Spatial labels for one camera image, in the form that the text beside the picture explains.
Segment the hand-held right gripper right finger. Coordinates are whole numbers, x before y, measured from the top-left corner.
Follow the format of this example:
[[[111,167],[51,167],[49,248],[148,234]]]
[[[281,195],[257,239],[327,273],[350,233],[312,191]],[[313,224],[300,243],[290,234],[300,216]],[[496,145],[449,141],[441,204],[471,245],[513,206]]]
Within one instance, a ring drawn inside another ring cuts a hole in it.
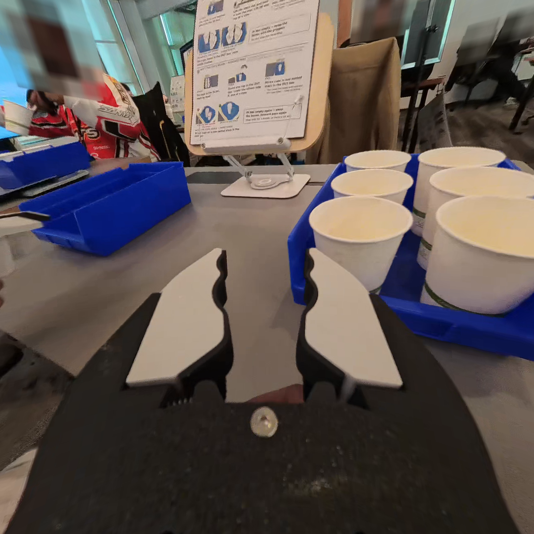
[[[362,386],[400,390],[403,380],[370,294],[317,248],[306,252],[305,309],[296,348],[304,397],[321,382],[350,401]]]

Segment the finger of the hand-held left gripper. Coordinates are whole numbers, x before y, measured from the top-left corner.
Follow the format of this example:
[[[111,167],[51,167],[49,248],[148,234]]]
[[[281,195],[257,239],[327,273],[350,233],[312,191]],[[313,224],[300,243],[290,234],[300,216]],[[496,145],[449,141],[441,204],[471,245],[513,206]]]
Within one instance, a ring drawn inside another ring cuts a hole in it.
[[[10,275],[16,262],[28,256],[36,246],[33,231],[40,229],[50,216],[32,211],[1,215],[1,277]]]

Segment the blue plastic bin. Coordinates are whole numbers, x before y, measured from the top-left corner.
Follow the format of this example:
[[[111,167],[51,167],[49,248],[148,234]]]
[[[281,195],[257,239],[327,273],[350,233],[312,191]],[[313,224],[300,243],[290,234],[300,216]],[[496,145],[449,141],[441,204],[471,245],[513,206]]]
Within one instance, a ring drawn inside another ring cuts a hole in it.
[[[191,203],[181,162],[130,164],[28,200],[21,211],[50,219],[42,241],[106,257]]]
[[[288,236],[290,283],[294,302],[304,305],[306,251],[315,247],[309,215],[333,199],[332,180],[346,171],[337,164]],[[416,335],[440,342],[533,360],[533,296],[505,315],[489,317],[420,303],[424,270],[417,263],[420,238],[408,231],[400,243],[380,297]]]

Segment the cluster of white cups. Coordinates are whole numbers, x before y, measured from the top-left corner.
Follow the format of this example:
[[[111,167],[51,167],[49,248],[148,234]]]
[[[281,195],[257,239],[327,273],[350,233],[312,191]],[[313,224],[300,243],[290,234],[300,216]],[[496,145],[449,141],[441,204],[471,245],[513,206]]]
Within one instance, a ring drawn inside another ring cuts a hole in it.
[[[533,294],[533,176],[498,166],[461,166],[424,176],[430,187],[420,244],[428,251],[421,302],[485,316],[501,316]],[[309,214],[315,247],[379,293],[404,235],[414,222],[402,204],[363,194],[355,185],[380,185],[366,174],[332,180],[334,198]]]

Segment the blue labelled bin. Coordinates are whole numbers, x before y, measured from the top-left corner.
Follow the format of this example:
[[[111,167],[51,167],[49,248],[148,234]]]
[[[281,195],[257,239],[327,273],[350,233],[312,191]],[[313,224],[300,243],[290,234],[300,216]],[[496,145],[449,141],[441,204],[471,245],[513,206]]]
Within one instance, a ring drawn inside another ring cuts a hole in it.
[[[20,189],[90,168],[91,156],[81,143],[52,146],[1,161],[1,189]]]

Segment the small white cup stack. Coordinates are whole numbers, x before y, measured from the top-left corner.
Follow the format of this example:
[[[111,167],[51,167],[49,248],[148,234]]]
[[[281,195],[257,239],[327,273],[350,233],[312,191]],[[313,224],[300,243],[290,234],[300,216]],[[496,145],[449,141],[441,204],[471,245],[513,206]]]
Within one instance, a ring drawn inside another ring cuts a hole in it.
[[[19,135],[28,136],[34,111],[9,100],[4,100],[4,127],[6,130]]]

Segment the grey side table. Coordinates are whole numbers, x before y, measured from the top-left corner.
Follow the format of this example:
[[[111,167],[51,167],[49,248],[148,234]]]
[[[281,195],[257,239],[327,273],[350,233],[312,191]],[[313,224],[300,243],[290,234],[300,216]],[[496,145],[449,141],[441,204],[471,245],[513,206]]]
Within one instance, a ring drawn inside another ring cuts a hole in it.
[[[149,164],[152,163],[150,157],[129,157],[129,158],[112,158],[97,159],[90,163],[88,170],[89,176],[98,176],[113,169],[127,169],[130,164]]]

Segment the white red printed garment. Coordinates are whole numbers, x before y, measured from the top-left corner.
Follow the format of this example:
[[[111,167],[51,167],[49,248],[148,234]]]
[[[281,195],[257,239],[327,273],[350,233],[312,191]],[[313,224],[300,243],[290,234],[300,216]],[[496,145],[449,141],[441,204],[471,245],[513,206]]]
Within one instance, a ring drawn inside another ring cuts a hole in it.
[[[34,112],[30,136],[74,137],[95,160],[150,157],[160,161],[139,111],[123,84],[102,74],[100,101],[64,96],[57,116]]]

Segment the black jacket yellow trim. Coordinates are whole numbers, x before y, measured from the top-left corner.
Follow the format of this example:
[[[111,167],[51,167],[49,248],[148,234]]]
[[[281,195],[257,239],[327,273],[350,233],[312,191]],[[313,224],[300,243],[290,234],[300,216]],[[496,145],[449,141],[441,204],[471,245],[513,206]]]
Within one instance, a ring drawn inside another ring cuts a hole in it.
[[[133,97],[133,102],[160,160],[182,162],[185,168],[189,167],[189,151],[167,114],[160,83],[157,82],[147,93]]]

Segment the white printed poster panel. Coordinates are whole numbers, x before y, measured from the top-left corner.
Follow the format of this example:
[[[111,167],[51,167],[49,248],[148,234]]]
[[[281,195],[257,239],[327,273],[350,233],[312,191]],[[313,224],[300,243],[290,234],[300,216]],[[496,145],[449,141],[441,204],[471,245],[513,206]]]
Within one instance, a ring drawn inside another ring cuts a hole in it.
[[[417,131],[420,153],[453,146],[443,92],[419,111]]]

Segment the beige hanging coat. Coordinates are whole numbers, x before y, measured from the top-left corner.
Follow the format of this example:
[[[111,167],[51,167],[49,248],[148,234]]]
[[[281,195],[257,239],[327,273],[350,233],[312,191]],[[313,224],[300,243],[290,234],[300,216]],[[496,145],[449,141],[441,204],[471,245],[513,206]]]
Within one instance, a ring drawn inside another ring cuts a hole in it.
[[[397,150],[401,63],[395,37],[333,51],[323,133],[306,164],[338,164],[369,150]]]

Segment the instruction sheet on tablet stand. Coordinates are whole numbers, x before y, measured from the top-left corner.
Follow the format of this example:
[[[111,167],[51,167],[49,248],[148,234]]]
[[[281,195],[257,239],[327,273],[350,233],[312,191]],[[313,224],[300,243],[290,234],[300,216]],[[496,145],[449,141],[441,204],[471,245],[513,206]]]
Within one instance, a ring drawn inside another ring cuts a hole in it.
[[[191,144],[193,52],[191,53],[185,67],[185,143],[192,154],[200,157],[222,156],[233,170],[240,173],[241,178],[223,190],[222,196],[290,199],[296,197],[309,183],[310,175],[296,170],[290,164],[288,155],[311,148],[323,132],[333,41],[333,25],[329,16],[318,13],[304,137],[236,139],[230,146],[222,146],[220,141],[208,146]]]

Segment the small wooden side desk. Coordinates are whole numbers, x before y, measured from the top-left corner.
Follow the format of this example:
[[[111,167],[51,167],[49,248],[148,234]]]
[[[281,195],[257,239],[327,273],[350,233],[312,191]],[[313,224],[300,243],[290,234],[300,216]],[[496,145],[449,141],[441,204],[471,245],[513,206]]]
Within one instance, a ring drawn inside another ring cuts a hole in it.
[[[445,76],[429,78],[422,82],[406,83],[401,87],[401,97],[409,97],[402,132],[402,151],[413,153],[418,139],[417,118],[426,105],[430,91],[445,83]]]

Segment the printed instruction sheet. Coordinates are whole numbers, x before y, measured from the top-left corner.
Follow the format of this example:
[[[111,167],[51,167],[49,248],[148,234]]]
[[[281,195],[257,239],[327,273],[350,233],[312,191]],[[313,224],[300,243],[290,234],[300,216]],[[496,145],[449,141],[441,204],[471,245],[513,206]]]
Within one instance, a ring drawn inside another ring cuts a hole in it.
[[[198,1],[192,145],[304,137],[319,1]]]

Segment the teal framed board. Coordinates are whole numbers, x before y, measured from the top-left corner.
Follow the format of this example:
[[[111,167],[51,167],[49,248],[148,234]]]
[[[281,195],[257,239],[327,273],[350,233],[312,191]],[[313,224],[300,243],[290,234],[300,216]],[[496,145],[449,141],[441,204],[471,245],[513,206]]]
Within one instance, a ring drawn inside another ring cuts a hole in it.
[[[431,30],[424,65],[442,60],[456,1],[409,1],[409,21],[403,36],[402,70],[415,68],[427,30]]]

